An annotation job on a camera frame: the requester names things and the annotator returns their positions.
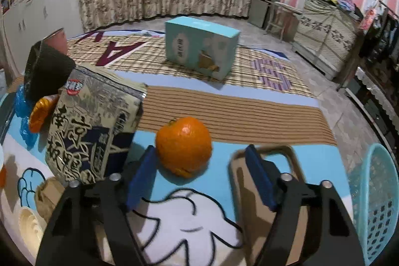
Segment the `low lace covered stand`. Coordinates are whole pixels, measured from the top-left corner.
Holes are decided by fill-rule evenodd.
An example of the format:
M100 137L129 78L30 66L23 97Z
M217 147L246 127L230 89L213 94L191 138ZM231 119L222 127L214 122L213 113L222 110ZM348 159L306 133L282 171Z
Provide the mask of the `low lace covered stand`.
M377 82L357 67L337 87L340 89L344 89L347 97L360 109L380 142L398 162L398 114Z

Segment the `cloth covered cabinet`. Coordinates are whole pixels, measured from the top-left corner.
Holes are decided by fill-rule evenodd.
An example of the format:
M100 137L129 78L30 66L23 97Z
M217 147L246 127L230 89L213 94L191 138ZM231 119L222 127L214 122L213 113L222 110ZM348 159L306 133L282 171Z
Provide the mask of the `cloth covered cabinet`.
M293 50L333 80L348 61L357 30L352 13L325 0L305 0Z

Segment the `small folding table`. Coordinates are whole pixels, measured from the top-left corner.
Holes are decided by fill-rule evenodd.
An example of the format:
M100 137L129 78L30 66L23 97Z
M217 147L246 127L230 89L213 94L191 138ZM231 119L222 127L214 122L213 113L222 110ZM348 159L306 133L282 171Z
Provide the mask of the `small folding table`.
M297 7L292 7L286 3L278 1L270 3L269 12L269 21L266 24L264 33L268 34L272 29L278 30L280 42L283 41L283 35L287 30L292 17L303 14L303 11Z

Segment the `blue crumpled plastic bag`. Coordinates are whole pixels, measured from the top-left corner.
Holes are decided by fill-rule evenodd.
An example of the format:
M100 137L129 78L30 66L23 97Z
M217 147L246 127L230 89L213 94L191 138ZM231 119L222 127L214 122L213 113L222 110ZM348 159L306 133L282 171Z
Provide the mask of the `blue crumpled plastic bag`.
M33 104L25 98L24 85L20 84L15 93L14 110L17 117L21 119L20 136L30 150L38 138L38 134L29 130L29 118L32 113Z

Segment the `grey printed snack bag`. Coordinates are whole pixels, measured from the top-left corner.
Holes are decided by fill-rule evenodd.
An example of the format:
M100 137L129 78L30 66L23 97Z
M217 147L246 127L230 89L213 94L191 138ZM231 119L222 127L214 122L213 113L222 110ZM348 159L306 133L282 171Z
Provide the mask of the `grey printed snack bag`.
M108 69L73 69L51 117L45 155L61 184L93 184L123 170L146 95L146 84Z

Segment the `light blue laundry basket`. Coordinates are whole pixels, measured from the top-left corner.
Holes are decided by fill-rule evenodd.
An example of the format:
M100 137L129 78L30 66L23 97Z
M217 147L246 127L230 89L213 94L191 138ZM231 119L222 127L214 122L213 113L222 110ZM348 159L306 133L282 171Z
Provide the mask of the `light blue laundry basket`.
M348 174L354 227L366 265L383 252L398 223L398 172L388 150L372 144Z

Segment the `brown paper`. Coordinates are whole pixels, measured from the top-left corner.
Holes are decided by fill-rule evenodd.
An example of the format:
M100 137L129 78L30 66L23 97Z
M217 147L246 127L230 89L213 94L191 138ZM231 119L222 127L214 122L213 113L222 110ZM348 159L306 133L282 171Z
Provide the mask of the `brown paper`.
M63 185L55 177L49 177L36 188L34 195L36 210L47 223L63 192Z

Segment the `white paper plate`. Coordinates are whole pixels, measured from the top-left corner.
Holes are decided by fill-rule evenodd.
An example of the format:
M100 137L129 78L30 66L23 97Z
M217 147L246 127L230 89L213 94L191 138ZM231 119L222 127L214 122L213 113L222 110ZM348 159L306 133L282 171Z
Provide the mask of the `white paper plate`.
M18 227L25 246L36 258L47 223L36 211L28 207L21 207L18 215Z

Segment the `clothes rack with garments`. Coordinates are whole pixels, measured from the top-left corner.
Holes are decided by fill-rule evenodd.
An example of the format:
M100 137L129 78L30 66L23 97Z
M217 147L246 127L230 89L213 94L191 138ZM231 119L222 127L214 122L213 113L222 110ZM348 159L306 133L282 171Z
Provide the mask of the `clothes rack with garments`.
M398 73L398 14L382 0L372 0L360 22L360 56L369 67L382 64Z

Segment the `brown phone case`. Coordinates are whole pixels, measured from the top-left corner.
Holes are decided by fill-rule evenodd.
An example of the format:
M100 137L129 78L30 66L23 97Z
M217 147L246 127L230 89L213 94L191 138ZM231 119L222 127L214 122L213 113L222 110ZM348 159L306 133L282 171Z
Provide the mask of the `brown phone case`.
M308 220L308 209L287 194L289 186L306 183L294 149L250 145L233 153L229 173L247 264L293 265Z

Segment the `patterned play mat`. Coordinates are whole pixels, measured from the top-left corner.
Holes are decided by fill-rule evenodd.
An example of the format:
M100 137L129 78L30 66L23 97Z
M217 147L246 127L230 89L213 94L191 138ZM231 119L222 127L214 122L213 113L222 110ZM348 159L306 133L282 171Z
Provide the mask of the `patterned play mat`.
M149 145L156 149L157 132L173 119L194 117L210 132L212 156L191 178L163 168L156 151L153 186L126 215L146 265L248 265L229 165L233 153L250 144L292 147L306 183L331 181L352 220L335 138L318 101L285 55L239 47L231 73L218 82L168 61L160 34L90 32L67 41L67 56L76 67L105 68L147 85L124 168ZM21 207L37 212L36 188L54 177L45 161L53 114L28 150L14 110L20 84L1 101L1 238L18 261L36 265L20 235L18 215ZM115 265L100 223L95 233L105 265Z

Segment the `white low cabinet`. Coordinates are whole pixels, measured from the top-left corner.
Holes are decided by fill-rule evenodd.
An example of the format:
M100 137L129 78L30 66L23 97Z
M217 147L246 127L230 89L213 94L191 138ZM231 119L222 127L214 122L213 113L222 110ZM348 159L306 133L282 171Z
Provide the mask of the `white low cabinet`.
M63 28L67 38L83 33L79 0L20 0L3 16L1 32L7 60L22 74L30 47Z

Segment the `pink enamel mug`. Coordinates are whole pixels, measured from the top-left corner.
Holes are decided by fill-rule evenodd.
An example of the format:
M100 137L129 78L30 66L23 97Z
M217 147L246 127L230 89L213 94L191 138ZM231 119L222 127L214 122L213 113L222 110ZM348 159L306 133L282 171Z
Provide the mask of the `pink enamel mug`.
M68 41L63 28L51 33L43 39L43 42L64 55L68 54Z

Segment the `light blue cardboard box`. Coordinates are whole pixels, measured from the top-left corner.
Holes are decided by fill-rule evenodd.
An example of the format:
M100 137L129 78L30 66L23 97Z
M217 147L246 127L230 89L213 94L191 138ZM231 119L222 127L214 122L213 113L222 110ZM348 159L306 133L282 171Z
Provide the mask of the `light blue cardboard box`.
M231 71L240 31L193 17L165 23L166 58L222 81Z

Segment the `orange snack packet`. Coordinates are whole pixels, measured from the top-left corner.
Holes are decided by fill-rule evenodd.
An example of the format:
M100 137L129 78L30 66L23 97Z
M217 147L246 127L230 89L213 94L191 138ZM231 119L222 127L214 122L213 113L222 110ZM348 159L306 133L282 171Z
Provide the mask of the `orange snack packet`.
M37 134L41 131L44 123L51 117L60 96L58 94L44 96L39 99L29 117L29 130Z

